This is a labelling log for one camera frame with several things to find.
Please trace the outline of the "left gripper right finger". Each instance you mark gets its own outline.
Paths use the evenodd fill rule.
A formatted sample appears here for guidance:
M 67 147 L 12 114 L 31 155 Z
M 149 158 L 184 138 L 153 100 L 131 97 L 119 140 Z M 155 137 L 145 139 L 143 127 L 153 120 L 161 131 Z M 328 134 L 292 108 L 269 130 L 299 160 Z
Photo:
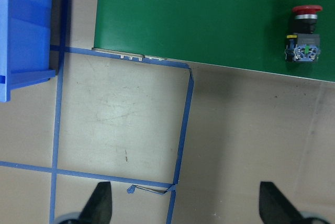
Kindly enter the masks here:
M 259 214 L 263 223 L 308 223 L 273 182 L 261 182 Z

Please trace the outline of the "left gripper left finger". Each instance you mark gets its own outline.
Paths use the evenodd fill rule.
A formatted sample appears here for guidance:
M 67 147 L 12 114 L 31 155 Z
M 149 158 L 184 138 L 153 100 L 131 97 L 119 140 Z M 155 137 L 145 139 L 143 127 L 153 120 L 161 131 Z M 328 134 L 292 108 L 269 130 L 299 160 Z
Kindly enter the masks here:
M 79 223 L 109 224 L 113 213 L 110 182 L 99 182 L 79 215 Z

